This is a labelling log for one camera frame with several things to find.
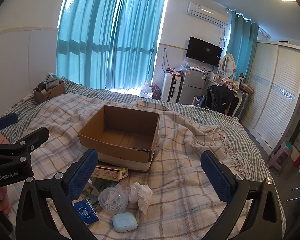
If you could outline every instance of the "plastic container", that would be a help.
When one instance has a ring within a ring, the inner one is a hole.
[[[140,95],[141,98],[152,98],[152,87],[150,87],[150,82],[145,82],[141,87]]]
[[[125,180],[120,180],[120,182],[115,186],[115,188],[122,190],[122,192],[127,194],[129,197],[131,188],[130,188],[130,184]]]
[[[107,187],[99,195],[99,205],[110,215],[120,214],[126,210],[129,194],[117,187]]]

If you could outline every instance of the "human hand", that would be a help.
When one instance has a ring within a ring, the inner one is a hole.
[[[3,214],[9,214],[11,212],[7,187],[0,187],[0,211],[2,211]]]

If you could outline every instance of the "fire extinguisher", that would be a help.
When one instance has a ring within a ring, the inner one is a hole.
[[[296,159],[296,161],[294,162],[293,166],[298,167],[300,164],[300,155],[299,157]]]

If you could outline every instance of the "clothing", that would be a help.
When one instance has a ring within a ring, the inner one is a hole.
[[[207,94],[203,96],[197,106],[207,107],[211,110],[224,114],[225,110],[232,102],[233,91],[220,86],[209,86]]]

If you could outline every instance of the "air conditioner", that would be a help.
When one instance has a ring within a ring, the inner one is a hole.
[[[228,16],[194,2],[189,3],[187,14],[211,21],[221,26],[227,26],[229,22]]]

